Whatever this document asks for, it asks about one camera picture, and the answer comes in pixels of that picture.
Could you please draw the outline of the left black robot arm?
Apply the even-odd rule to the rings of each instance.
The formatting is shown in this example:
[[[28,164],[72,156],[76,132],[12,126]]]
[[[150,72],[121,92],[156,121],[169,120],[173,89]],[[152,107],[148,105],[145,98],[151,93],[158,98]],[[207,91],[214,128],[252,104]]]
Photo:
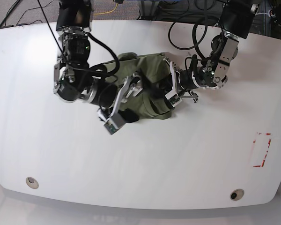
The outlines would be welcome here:
[[[167,101],[176,107],[189,93],[189,98],[195,102],[198,96],[194,89],[220,89],[227,82],[227,72],[231,61],[236,57],[239,38],[246,39],[255,14],[260,5],[259,0],[226,0],[223,4],[222,14],[219,18],[209,15],[207,6],[203,8],[203,15],[196,21],[192,29],[193,45],[196,54],[190,57],[191,63],[185,64],[185,69],[178,71],[173,62],[167,61],[172,78],[172,88],[165,95]],[[202,39],[198,40],[196,32],[203,23],[204,30],[208,29],[208,21],[214,21],[221,29],[219,35],[211,42],[212,51],[205,57],[199,49]]]

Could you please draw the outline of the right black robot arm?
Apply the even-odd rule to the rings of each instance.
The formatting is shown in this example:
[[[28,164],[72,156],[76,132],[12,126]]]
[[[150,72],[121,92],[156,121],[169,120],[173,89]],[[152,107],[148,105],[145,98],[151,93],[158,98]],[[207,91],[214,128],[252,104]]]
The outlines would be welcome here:
[[[137,122],[140,117],[131,109],[121,110],[121,104],[136,97],[143,89],[142,71],[129,72],[123,84],[116,82],[121,75],[120,61],[106,44],[91,34],[93,2],[91,0],[60,0],[55,39],[59,49],[54,66],[53,92],[67,103],[81,100],[97,105],[98,117],[112,135],[126,123]],[[108,70],[104,64],[88,64],[90,41],[107,50],[115,66]]]

